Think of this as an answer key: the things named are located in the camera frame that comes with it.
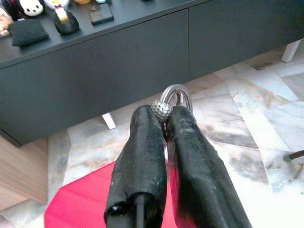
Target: red mat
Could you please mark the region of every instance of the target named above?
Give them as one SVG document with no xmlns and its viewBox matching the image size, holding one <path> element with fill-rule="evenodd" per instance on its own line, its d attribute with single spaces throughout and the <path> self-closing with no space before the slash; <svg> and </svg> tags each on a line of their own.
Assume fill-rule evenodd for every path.
<svg viewBox="0 0 304 228">
<path fill-rule="evenodd" d="M 44 214 L 45 228 L 105 228 L 104 211 L 114 162 L 59 189 Z M 171 188 L 162 228 L 176 228 Z"/>
</svg>

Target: white cabinet leg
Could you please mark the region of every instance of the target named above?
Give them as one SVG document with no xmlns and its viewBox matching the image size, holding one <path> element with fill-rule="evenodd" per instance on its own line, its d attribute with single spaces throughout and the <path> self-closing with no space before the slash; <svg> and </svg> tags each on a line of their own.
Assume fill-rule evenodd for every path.
<svg viewBox="0 0 304 228">
<path fill-rule="evenodd" d="M 102 115 L 106 125 L 108 126 L 109 129 L 113 129 L 116 127 L 114 119 L 111 115 L 111 113 L 106 113 Z"/>
<path fill-rule="evenodd" d="M 295 54 L 300 42 L 301 42 L 301 40 L 298 40 L 298 41 L 295 41 L 295 42 L 287 45 L 285 52 L 283 54 L 283 57 L 282 57 L 283 62 L 288 63 L 293 59 L 294 54 Z"/>
</svg>

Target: silver bead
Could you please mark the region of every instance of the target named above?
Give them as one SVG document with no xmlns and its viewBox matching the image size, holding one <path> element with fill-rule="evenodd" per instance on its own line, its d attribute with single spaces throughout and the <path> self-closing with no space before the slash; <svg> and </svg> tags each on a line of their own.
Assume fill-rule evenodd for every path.
<svg viewBox="0 0 304 228">
<path fill-rule="evenodd" d="M 151 109 L 160 122 L 165 122 L 173 111 L 173 107 L 167 103 L 156 100 L 152 103 Z"/>
</svg>

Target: metal ring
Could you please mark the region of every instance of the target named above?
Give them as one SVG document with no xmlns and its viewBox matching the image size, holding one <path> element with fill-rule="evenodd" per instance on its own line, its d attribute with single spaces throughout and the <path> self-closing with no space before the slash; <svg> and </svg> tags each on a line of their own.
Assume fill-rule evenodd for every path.
<svg viewBox="0 0 304 228">
<path fill-rule="evenodd" d="M 193 108 L 192 108 L 192 100 L 190 97 L 190 93 L 187 90 L 187 88 L 181 84 L 174 84 L 174 85 L 167 87 L 163 91 L 160 101 L 164 102 L 166 104 L 169 104 L 170 101 L 172 100 L 172 98 L 174 97 L 174 95 L 177 96 L 176 105 L 181 105 L 181 96 L 183 96 L 185 99 L 187 108 L 192 113 Z"/>
</svg>

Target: cabinet door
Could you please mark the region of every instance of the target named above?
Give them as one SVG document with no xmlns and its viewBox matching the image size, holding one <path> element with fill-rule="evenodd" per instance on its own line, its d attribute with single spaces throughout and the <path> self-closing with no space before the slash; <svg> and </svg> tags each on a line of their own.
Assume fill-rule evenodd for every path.
<svg viewBox="0 0 304 228">
<path fill-rule="evenodd" d="M 190 8 L 190 79 L 303 38 L 303 14 L 299 0 L 213 0 Z"/>
<path fill-rule="evenodd" d="M 1 70 L 1 127 L 20 144 L 188 81 L 188 10 Z"/>
</svg>

